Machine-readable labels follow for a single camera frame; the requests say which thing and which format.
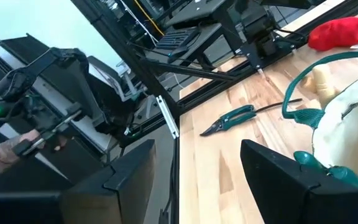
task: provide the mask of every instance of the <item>green strap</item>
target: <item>green strap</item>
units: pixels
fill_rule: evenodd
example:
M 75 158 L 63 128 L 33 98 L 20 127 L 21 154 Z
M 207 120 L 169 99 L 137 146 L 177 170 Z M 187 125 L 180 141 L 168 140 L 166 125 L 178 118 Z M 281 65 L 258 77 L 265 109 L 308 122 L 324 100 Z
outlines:
M 302 73 L 300 73 L 288 86 L 285 97 L 284 97 L 284 103 L 282 108 L 282 114 L 283 117 L 286 119 L 294 119 L 295 122 L 300 124 L 308 125 L 312 128 L 317 128 L 318 123 L 320 122 L 321 118 L 324 115 L 323 110 L 319 109 L 302 109 L 297 111 L 287 111 L 288 108 L 288 102 L 290 101 L 291 95 L 296 87 L 296 85 L 309 73 L 311 70 L 321 64 L 333 62 L 336 60 L 342 60 L 342 59 L 348 59 L 348 58 L 357 58 L 358 52 L 345 52 L 340 54 L 334 54 L 327 56 L 325 58 L 322 58 L 321 60 L 318 60 L 317 62 L 310 65 L 307 69 L 305 69 Z

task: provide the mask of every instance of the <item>pruning shears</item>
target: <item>pruning shears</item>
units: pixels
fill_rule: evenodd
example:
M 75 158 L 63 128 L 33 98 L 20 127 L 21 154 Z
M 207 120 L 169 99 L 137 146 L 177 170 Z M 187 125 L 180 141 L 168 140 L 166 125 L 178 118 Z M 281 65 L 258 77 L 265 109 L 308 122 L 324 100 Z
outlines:
M 296 103 L 302 101 L 301 98 L 291 100 L 289 103 Z M 265 106 L 261 109 L 255 110 L 255 107 L 253 105 L 245 105 L 241 106 L 240 108 L 237 108 L 235 110 L 232 110 L 225 115 L 222 115 L 218 120 L 216 120 L 206 131 L 200 134 L 200 136 L 209 136 L 213 133 L 216 133 L 218 131 L 227 131 L 228 129 L 232 128 L 235 125 L 241 124 L 243 122 L 246 122 L 253 117 L 256 116 L 257 113 L 265 111 L 267 109 L 270 109 L 275 106 L 282 105 L 281 103 L 274 103 L 272 105 Z

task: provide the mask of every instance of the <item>wooden table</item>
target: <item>wooden table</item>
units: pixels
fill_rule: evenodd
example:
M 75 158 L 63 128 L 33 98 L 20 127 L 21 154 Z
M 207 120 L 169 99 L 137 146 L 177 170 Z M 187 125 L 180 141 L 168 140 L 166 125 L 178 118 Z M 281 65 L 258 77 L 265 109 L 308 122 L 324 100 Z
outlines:
M 327 0 L 286 29 L 297 29 L 343 0 Z M 264 70 L 266 80 L 255 74 L 220 93 L 180 118 L 180 211 L 181 224 L 263 223 L 247 184 L 240 160 L 242 139 L 251 139 L 287 157 L 297 150 L 311 151 L 311 129 L 282 118 L 281 107 L 258 114 L 256 118 L 202 138 L 199 136 L 218 117 L 242 105 L 255 108 L 283 101 L 287 86 L 311 63 L 327 55 L 348 51 L 334 49 L 317 53 L 304 46 Z M 220 70 L 229 70 L 244 61 L 235 58 Z M 358 78 L 358 58 L 330 63 L 333 83 L 343 89 Z M 210 80 L 200 78 L 182 89 L 180 97 Z M 316 96 L 298 87 L 293 98 L 303 98 L 306 106 Z M 293 109 L 304 107 L 291 105 Z

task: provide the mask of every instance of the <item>white wall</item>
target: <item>white wall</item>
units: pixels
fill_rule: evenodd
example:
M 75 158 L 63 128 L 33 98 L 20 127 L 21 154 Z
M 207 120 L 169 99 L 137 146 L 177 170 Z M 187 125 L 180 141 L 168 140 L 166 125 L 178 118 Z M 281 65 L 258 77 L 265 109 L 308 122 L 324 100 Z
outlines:
M 78 47 L 119 72 L 121 58 L 70 0 L 0 0 L 0 39 L 25 33 L 49 47 Z

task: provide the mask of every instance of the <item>red fabric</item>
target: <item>red fabric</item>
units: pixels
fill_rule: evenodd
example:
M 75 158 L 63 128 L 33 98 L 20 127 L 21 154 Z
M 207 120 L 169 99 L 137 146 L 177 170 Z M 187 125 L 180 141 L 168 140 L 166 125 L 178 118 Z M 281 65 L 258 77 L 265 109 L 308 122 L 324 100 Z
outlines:
M 308 45 L 319 51 L 358 44 L 358 17 L 335 19 L 311 31 Z

